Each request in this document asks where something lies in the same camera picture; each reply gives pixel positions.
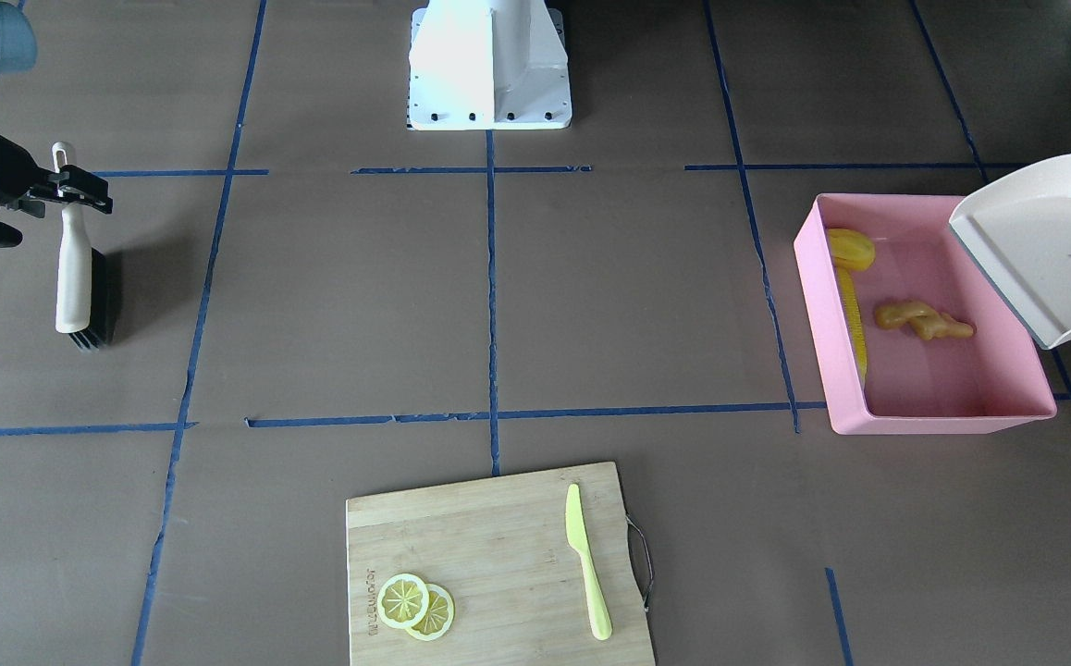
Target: white mounting plate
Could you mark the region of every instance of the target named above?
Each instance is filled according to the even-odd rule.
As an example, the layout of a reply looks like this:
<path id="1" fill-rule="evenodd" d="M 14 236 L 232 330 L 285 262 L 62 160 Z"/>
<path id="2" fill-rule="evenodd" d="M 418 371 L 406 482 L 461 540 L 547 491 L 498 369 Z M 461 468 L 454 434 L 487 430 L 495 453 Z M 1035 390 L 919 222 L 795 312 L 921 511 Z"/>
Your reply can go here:
<path id="1" fill-rule="evenodd" d="M 426 9 L 412 13 L 410 44 L 417 42 Z M 547 10 L 553 19 L 560 46 L 565 47 L 564 14 Z M 408 130 L 471 131 L 471 130 L 562 130 L 573 121 L 573 97 L 569 89 L 568 71 L 562 67 L 532 67 L 523 79 L 523 87 L 511 89 L 500 100 L 497 118 L 483 112 L 469 119 L 468 113 L 448 112 L 448 93 L 434 90 L 428 81 L 409 75 Z"/>
<path id="2" fill-rule="evenodd" d="M 951 230 L 1042 349 L 1071 340 L 1071 155 L 971 194 Z"/>

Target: brush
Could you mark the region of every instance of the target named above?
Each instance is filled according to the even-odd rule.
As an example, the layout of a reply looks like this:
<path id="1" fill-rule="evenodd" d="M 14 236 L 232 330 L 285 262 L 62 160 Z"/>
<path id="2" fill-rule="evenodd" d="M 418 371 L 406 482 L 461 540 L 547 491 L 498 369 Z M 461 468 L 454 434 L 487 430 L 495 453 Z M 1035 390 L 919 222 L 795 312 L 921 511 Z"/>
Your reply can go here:
<path id="1" fill-rule="evenodd" d="M 71 145 L 50 148 L 55 170 L 74 163 Z M 91 247 L 84 227 L 84 208 L 63 207 L 63 237 L 58 244 L 58 290 L 55 298 L 55 330 L 66 333 L 82 352 L 111 342 L 111 302 L 108 261 Z"/>

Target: lemon slice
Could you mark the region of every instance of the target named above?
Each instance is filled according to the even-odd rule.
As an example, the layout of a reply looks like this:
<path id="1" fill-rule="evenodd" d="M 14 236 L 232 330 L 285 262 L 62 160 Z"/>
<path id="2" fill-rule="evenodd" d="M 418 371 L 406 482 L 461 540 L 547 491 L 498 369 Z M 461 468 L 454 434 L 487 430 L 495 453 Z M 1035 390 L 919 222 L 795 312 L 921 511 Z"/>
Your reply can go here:
<path id="1" fill-rule="evenodd" d="M 420 622 L 404 631 L 413 639 L 435 641 L 450 631 L 452 623 L 454 623 L 454 597 L 451 597 L 450 591 L 441 586 L 429 582 L 429 611 L 425 612 Z"/>
<path id="2" fill-rule="evenodd" d="M 395 574 L 379 589 L 379 619 L 393 629 L 408 629 L 429 610 L 429 591 L 420 576 Z"/>

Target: knife blade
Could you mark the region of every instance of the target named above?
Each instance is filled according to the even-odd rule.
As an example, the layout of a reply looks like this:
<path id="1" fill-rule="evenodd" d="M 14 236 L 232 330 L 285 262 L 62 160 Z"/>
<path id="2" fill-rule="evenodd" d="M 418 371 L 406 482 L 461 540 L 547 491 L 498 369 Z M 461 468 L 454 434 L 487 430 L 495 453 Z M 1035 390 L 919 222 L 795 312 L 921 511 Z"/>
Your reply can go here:
<path id="1" fill-rule="evenodd" d="M 586 607 L 589 610 L 589 629 L 594 639 L 606 640 L 614 632 L 614 625 L 608 619 L 606 597 L 602 594 L 602 586 L 598 581 L 598 572 L 593 569 L 593 556 L 589 549 L 589 534 L 586 533 L 586 515 L 580 509 L 580 487 L 569 485 L 569 494 L 564 501 L 564 528 L 569 535 L 569 545 L 580 556 L 580 574 L 586 581 Z"/>

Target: white handle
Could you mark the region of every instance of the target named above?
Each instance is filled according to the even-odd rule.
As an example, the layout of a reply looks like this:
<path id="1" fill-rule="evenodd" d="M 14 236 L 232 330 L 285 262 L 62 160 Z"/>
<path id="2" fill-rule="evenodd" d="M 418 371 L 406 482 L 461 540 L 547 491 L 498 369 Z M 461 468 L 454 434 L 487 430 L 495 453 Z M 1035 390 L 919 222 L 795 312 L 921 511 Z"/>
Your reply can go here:
<path id="1" fill-rule="evenodd" d="M 75 161 L 75 149 L 58 142 L 50 147 L 55 170 Z M 55 296 L 55 330 L 76 333 L 91 323 L 91 241 L 84 229 L 84 209 L 63 207 L 63 240 L 58 244 L 58 289 Z"/>

